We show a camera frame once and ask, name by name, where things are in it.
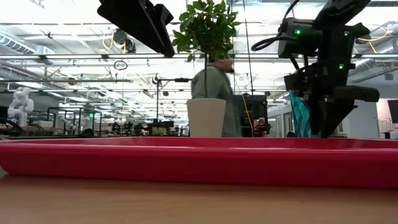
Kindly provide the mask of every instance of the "red tray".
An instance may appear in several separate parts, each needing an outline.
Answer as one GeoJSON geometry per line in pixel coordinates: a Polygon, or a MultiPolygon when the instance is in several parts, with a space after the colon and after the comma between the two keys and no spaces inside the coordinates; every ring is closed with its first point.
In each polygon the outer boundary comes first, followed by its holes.
{"type": "Polygon", "coordinates": [[[398,188],[398,141],[98,138],[1,141],[10,174],[398,188]]]}

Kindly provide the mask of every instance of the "desk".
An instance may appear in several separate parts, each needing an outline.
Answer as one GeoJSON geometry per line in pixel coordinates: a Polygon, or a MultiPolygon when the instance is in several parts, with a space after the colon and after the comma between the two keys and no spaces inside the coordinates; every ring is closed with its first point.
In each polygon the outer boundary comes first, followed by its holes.
{"type": "Polygon", "coordinates": [[[5,176],[4,224],[385,224],[398,192],[5,176]]]}

